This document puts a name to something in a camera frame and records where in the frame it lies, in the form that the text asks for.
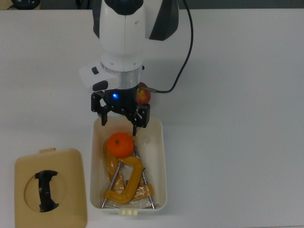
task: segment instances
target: gray floor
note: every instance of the gray floor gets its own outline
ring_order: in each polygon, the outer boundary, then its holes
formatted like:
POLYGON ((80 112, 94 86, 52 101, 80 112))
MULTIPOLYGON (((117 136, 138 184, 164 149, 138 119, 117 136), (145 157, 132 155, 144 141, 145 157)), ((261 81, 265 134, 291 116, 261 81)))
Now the gray floor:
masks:
MULTIPOLYGON (((81 9, 86 9, 84 0, 81 9)), ((184 9, 182 0, 178 0, 184 9)), ((263 8, 304 8, 304 0, 187 0, 191 9, 263 9, 263 8)), ((76 0, 42 0, 43 10, 76 10, 76 0)))

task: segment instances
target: black cable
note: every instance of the black cable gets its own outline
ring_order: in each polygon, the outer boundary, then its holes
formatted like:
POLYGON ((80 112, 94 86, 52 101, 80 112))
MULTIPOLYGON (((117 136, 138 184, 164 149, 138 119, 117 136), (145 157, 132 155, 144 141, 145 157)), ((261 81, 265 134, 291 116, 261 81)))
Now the black cable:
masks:
POLYGON ((8 7, 6 10, 9 10, 9 9, 11 9, 11 8, 15 8, 15 6, 14 6, 14 5, 11 5, 11 6, 8 7))
POLYGON ((189 47, 188 55, 187 55, 187 57, 186 57, 186 59, 185 59, 184 64, 182 65, 182 67, 181 67, 181 69, 180 69, 180 71, 179 71, 179 73, 178 73, 176 79, 175 79, 175 82, 174 82, 172 88, 169 89, 169 90, 156 90, 155 92, 156 92, 156 93, 159 93, 159 94, 167 94, 167 93, 171 92, 171 91, 175 88, 175 86, 176 86, 176 84, 177 84, 177 81, 179 80, 179 78, 180 78, 180 76, 181 76, 181 73, 182 73, 183 69, 185 68, 185 66, 186 66, 186 64, 187 64, 187 62, 188 62, 188 59, 189 59, 189 57, 190 57, 190 54, 191 54, 191 50, 192 50, 192 46, 193 46, 193 22, 192 22, 191 13, 190 13, 189 7, 188 7, 188 5, 187 5, 187 3, 186 3, 186 0, 183 0, 183 2, 184 2, 184 4, 185 4, 186 10, 187 10, 187 12, 188 12, 189 21, 190 21, 190 26, 191 26, 191 42, 190 42, 190 47, 189 47))

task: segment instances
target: black handle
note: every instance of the black handle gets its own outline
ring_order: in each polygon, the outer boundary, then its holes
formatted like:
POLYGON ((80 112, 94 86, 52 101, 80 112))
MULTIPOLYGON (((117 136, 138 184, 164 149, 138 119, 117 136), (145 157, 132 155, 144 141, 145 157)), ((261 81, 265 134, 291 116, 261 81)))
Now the black handle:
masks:
POLYGON ((49 187, 49 182, 52 180, 52 177, 56 175, 57 172, 52 170, 43 170, 35 175, 35 179, 39 180, 40 212, 48 212, 59 206, 59 203, 55 203, 51 199, 49 187))

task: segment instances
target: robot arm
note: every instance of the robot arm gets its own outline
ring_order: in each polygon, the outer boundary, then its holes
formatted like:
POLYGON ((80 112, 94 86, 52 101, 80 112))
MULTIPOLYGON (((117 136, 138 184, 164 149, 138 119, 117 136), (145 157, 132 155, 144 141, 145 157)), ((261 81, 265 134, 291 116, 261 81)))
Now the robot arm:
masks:
POLYGON ((94 33, 101 43, 101 58, 79 72, 91 96, 92 111, 107 122, 107 113, 123 114, 136 127, 146 127, 150 106, 138 107, 137 86, 143 70, 146 38, 165 40, 178 27, 176 0, 94 0, 94 33), (103 99, 105 106, 100 105, 103 99))

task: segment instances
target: red apple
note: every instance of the red apple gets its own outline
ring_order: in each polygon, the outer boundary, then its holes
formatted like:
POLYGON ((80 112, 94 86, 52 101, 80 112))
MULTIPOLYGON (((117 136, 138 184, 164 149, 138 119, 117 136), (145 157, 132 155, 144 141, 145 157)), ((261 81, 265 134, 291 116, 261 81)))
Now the red apple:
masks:
MULTIPOLYGON (((143 82, 140 82, 139 86, 148 88, 148 86, 143 82)), ((140 88, 137 89, 137 104, 138 105, 147 104, 150 101, 150 98, 151 98, 150 91, 146 91, 146 90, 143 90, 140 88)))

